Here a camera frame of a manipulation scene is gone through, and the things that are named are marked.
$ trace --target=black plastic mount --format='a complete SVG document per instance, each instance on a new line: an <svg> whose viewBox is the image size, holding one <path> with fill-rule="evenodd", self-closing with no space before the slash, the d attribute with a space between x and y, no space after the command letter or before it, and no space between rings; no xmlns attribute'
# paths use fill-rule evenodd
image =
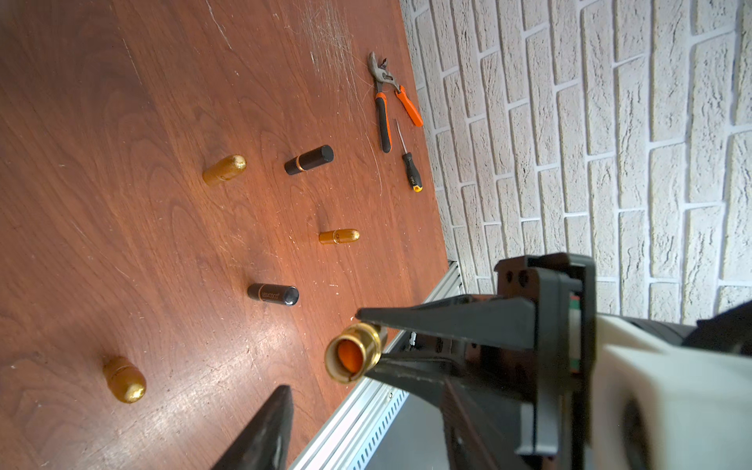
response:
<svg viewBox="0 0 752 470"><path fill-rule="evenodd" d="M479 346L459 353L384 354L366 375L414 393L444 415L452 468L584 466L595 356L595 265L556 253L499 261L497 296L457 296L412 308L363 308L361 321ZM570 302L579 300L579 331ZM578 338L572 358L570 337ZM578 359L577 370L570 370Z"/></svg>
<svg viewBox="0 0 752 470"><path fill-rule="evenodd" d="M212 470L281 470L293 430L293 392L280 385Z"/></svg>

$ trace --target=screwdriver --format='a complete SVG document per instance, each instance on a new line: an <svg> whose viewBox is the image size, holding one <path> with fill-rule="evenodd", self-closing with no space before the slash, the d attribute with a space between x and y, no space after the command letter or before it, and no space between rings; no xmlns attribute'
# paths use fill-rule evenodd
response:
<svg viewBox="0 0 752 470"><path fill-rule="evenodd" d="M399 130L399 122L397 120L394 120L394 122L397 125L399 140L402 141L402 149L405 151L405 155L402 156L402 160L405 162L405 170L408 173L408 181L410 181L410 185L413 187L413 191L419 193L423 190L423 182L420 180L420 172L415 167L415 163L413 162L413 154L408 152L407 147L405 147L405 140L402 138L402 131Z"/></svg>

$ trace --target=brick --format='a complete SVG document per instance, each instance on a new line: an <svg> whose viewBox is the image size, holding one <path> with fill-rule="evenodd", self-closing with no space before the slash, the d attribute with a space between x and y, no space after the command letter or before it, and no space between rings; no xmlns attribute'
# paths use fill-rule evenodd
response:
<svg viewBox="0 0 752 470"><path fill-rule="evenodd" d="M690 0L655 0L653 6L652 109L654 141L684 137L687 132L687 40Z"/></svg>
<svg viewBox="0 0 752 470"><path fill-rule="evenodd" d="M614 149L614 78L611 70L611 6L596 2L582 10L585 65L587 151L591 155Z"/></svg>
<svg viewBox="0 0 752 470"><path fill-rule="evenodd" d="M564 202L567 212L587 210L587 173L585 172L585 134L579 86L570 86L556 98L559 111L564 176Z"/></svg>
<svg viewBox="0 0 752 470"><path fill-rule="evenodd" d="M449 98L449 119L452 123L454 150L457 155L459 182L475 181L475 164L468 126L465 124L465 105L462 103L462 84L459 73L455 72L444 79Z"/></svg>
<svg viewBox="0 0 752 470"><path fill-rule="evenodd" d="M488 261L483 219L481 219L481 205L478 201L478 188L474 184L464 186L462 188L462 200L465 202L465 215L468 221L472 256L475 260L475 273L479 276L490 277L491 267Z"/></svg>
<svg viewBox="0 0 752 470"><path fill-rule="evenodd" d="M535 155L539 165L559 161L554 121L553 78L548 30L527 38L527 68L530 74L530 107L535 132Z"/></svg>
<svg viewBox="0 0 752 470"><path fill-rule="evenodd" d="M438 48L433 31L431 11L425 11L415 19L420 42L423 67L426 69L426 86L431 101L431 114L434 129L449 126L447 100L444 97L444 84L441 82L441 70L438 67Z"/></svg>
<svg viewBox="0 0 752 470"><path fill-rule="evenodd" d="M687 246L684 250L684 313L681 321L693 325L713 317L720 258L723 208L687 211Z"/></svg>
<svg viewBox="0 0 752 470"><path fill-rule="evenodd" d="M438 52L441 70L457 67L457 41L454 38L454 22L450 0L433 0L433 18L438 36Z"/></svg>
<svg viewBox="0 0 752 470"><path fill-rule="evenodd" d="M566 251L564 235L564 201L559 169L552 168L538 173L541 180L541 212L546 253Z"/></svg>
<svg viewBox="0 0 752 470"><path fill-rule="evenodd" d="M514 178L498 180L496 189L499 191L499 207L502 212L507 257L522 256L525 254L525 248L520 228L520 212L517 210L516 182Z"/></svg>
<svg viewBox="0 0 752 470"><path fill-rule="evenodd" d="M402 7L402 23L405 25L405 34L408 37L408 50L410 51L410 63L413 66L415 87L420 88L426 82L426 77L423 75L423 63L420 60L418 34L412 20L413 9L410 6L410 0L399 0L399 4Z"/></svg>
<svg viewBox="0 0 752 470"><path fill-rule="evenodd" d="M742 2L741 40L736 63L736 103L734 123L752 123L752 2Z"/></svg>
<svg viewBox="0 0 752 470"><path fill-rule="evenodd" d="M457 261L457 247L454 243L449 204L444 190L436 191L436 201L438 203L438 216L441 219L441 232L444 234L444 246L447 248L447 259Z"/></svg>
<svg viewBox="0 0 752 470"><path fill-rule="evenodd" d="M493 155L488 137L488 123L485 119L470 124L475 170L478 173L478 191L481 194L481 208L485 222L499 222L499 200L496 198L496 181L493 177Z"/></svg>
<svg viewBox="0 0 752 470"><path fill-rule="evenodd" d="M465 225L465 210L462 208L462 196L459 194L459 176L457 175L457 158L454 156L451 131L436 135L438 156L444 169L444 191L449 201L449 213L452 225Z"/></svg>
<svg viewBox="0 0 752 470"><path fill-rule="evenodd" d="M650 152L650 273L679 278L682 225L679 201L684 198L684 144Z"/></svg>
<svg viewBox="0 0 752 470"><path fill-rule="evenodd" d="M564 219L568 252L592 256L589 221L590 218L587 215L578 215Z"/></svg>
<svg viewBox="0 0 752 470"><path fill-rule="evenodd" d="M736 0L695 0L692 18L695 34L733 25L736 5Z"/></svg>
<svg viewBox="0 0 752 470"><path fill-rule="evenodd" d="M477 58L478 40L475 38L472 18L472 0L456 0L452 5L454 25L457 29L459 71L465 84L465 105L468 116L477 116L485 110L481 67Z"/></svg>
<svg viewBox="0 0 752 470"><path fill-rule="evenodd" d="M522 0L522 18L525 30L545 23L548 19L546 0Z"/></svg>
<svg viewBox="0 0 752 470"><path fill-rule="evenodd" d="M546 251L543 247L543 234L540 220L522 222L522 237L525 241L525 254L542 255Z"/></svg>
<svg viewBox="0 0 752 470"><path fill-rule="evenodd" d="M551 0L551 34L553 76L558 85L580 76L580 32L577 8L571 0Z"/></svg>
<svg viewBox="0 0 752 470"><path fill-rule="evenodd" d="M418 89L418 106L420 108L420 115L423 116L423 121L426 123L423 126L423 134L426 137L426 145L428 146L428 161L431 165L433 185L436 189L443 188L444 175L441 171L441 159L436 149L436 139L432 133L431 105L428 100L428 90L425 87Z"/></svg>
<svg viewBox="0 0 752 470"><path fill-rule="evenodd" d="M513 103L527 98L527 70L520 30L520 3L499 2L498 5L507 99Z"/></svg>
<svg viewBox="0 0 752 470"><path fill-rule="evenodd" d="M475 28L478 31L478 49L483 52L499 42L499 19L494 0L475 0Z"/></svg>
<svg viewBox="0 0 752 470"><path fill-rule="evenodd" d="M454 240L457 243L459 270L462 272L462 283L465 285L465 291L468 294L478 294L478 282L475 280L475 265L472 260L470 237L467 228L455 228Z"/></svg>
<svg viewBox="0 0 752 470"><path fill-rule="evenodd" d="M615 0L614 51L616 62L647 52L650 2Z"/></svg>
<svg viewBox="0 0 752 470"><path fill-rule="evenodd" d="M618 285L615 282L596 282L596 310L599 314L618 315Z"/></svg>
<svg viewBox="0 0 752 470"><path fill-rule="evenodd" d="M723 279L752 280L752 132L732 135Z"/></svg>
<svg viewBox="0 0 752 470"><path fill-rule="evenodd" d="M650 319L660 322L680 323L679 284L653 283L650 285Z"/></svg>
<svg viewBox="0 0 752 470"><path fill-rule="evenodd" d="M616 240L614 238L614 161L599 159L590 162L590 230L593 233L593 258L598 275L617 275Z"/></svg>
<svg viewBox="0 0 752 470"><path fill-rule="evenodd" d="M647 318L645 305L645 212L619 214L621 314Z"/></svg>
<svg viewBox="0 0 752 470"><path fill-rule="evenodd" d="M644 59L636 59L616 69L616 161L622 209L644 207L647 198L645 65Z"/></svg>
<svg viewBox="0 0 752 470"><path fill-rule="evenodd" d="M738 307L752 300L752 287L724 286L718 290L718 313Z"/></svg>
<svg viewBox="0 0 752 470"><path fill-rule="evenodd" d="M726 116L731 103L734 35L695 46L690 94L689 200L712 202L723 198L726 161Z"/></svg>
<svg viewBox="0 0 752 470"><path fill-rule="evenodd" d="M486 90L486 110L497 174L511 173L514 170L502 75L501 53L496 52L481 59L481 77Z"/></svg>
<svg viewBox="0 0 752 470"><path fill-rule="evenodd" d="M484 227L486 231L486 243L488 244L488 260L490 261L489 267L493 273L494 280L496 280L496 272L493 267L500 259L504 259L507 256L504 252L504 235L502 234L501 224L487 225Z"/></svg>
<svg viewBox="0 0 752 470"><path fill-rule="evenodd" d="M496 289L493 288L493 281L484 277L478 278L478 293L495 294Z"/></svg>
<svg viewBox="0 0 752 470"><path fill-rule="evenodd" d="M516 167L517 188L520 190L520 215L538 216L538 188L535 180L535 158L533 157L530 132L530 111L527 105L509 111L512 129L512 148Z"/></svg>

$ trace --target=screwdriver shaft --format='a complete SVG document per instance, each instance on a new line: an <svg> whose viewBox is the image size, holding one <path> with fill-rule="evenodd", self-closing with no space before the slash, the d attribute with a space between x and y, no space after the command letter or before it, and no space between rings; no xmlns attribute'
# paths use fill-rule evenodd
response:
<svg viewBox="0 0 752 470"><path fill-rule="evenodd" d="M399 130L399 121L398 120L394 120L394 123L397 125L397 133L399 134L399 140L402 142L402 149L404 150L405 153L407 153L408 152L408 148L405 147L405 140L402 139L402 131Z"/></svg>

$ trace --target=metal frame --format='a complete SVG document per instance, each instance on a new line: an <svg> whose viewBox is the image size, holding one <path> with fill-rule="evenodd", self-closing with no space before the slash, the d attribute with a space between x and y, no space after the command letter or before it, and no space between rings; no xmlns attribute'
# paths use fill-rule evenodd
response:
<svg viewBox="0 0 752 470"><path fill-rule="evenodd" d="M447 274L424 303L465 293L457 262L450 262ZM401 331L384 350L398 350L408 341ZM333 468L361 470L373 456L394 417L405 403L404 390L363 378L298 455L290 470Z"/></svg>

